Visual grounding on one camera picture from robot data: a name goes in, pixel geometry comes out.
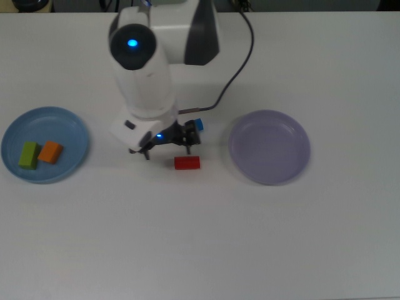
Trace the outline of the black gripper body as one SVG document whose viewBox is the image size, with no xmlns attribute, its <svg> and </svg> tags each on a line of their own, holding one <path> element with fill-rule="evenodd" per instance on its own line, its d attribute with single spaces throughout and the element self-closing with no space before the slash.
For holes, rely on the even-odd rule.
<svg viewBox="0 0 400 300">
<path fill-rule="evenodd" d="M 154 137 L 152 137 L 151 140 L 146 144 L 146 146 L 151 149 L 154 146 L 160 146 L 164 144 L 175 144 L 178 146 L 187 147 L 188 144 L 185 127 L 180 125 L 178 122 L 175 122 L 167 129 L 156 133 Z"/>
</svg>

